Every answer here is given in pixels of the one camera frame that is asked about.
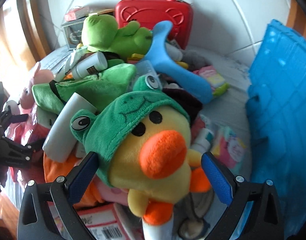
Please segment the green plush toy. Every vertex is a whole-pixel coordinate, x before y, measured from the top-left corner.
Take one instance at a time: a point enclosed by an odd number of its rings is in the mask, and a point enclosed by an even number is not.
[[[99,75],[87,76],[81,80],[34,85],[32,92],[40,108],[55,114],[62,111],[64,103],[75,92],[101,112],[114,99],[127,92],[135,75],[135,65],[124,63],[104,70]]]
[[[113,16],[92,15],[84,20],[82,43],[89,51],[114,52],[126,61],[134,53],[145,55],[149,51],[152,33],[137,21],[119,29]]]

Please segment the blue foam mat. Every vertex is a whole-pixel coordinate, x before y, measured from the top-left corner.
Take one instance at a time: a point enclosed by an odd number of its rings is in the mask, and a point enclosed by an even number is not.
[[[274,181],[287,238],[306,221],[306,40],[273,20],[249,74],[251,181]]]

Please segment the duck plush toy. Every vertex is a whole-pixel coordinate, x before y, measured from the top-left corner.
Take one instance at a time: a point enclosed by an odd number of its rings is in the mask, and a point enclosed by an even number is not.
[[[71,131],[86,152],[98,154],[97,176],[127,189],[130,210],[149,225],[168,222],[173,205],[189,192],[211,188],[200,167],[201,154],[189,149],[188,114],[159,90],[153,76],[141,76],[132,92],[98,116],[77,112]]]

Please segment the wooden bed frame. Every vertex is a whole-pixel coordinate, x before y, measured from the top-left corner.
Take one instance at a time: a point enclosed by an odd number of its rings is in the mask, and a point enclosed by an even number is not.
[[[16,0],[22,29],[35,59],[39,61],[51,53],[40,21],[36,0]]]
[[[296,30],[306,39],[306,15],[295,0],[291,0],[287,26]]]

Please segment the metal screw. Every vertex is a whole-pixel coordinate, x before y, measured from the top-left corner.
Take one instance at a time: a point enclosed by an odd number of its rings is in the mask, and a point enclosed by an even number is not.
[[[57,177],[57,179],[56,179],[56,182],[58,182],[58,183],[61,183],[61,182],[63,182],[64,181],[64,177],[63,176],[59,176],[59,177]]]
[[[34,185],[34,183],[35,183],[35,181],[34,181],[34,180],[30,180],[30,181],[28,182],[28,186],[33,186],[33,185]]]
[[[270,180],[270,179],[268,179],[267,181],[266,181],[266,184],[268,185],[268,186],[273,186],[273,182]]]
[[[238,182],[244,182],[244,178],[242,176],[237,176],[236,181]]]

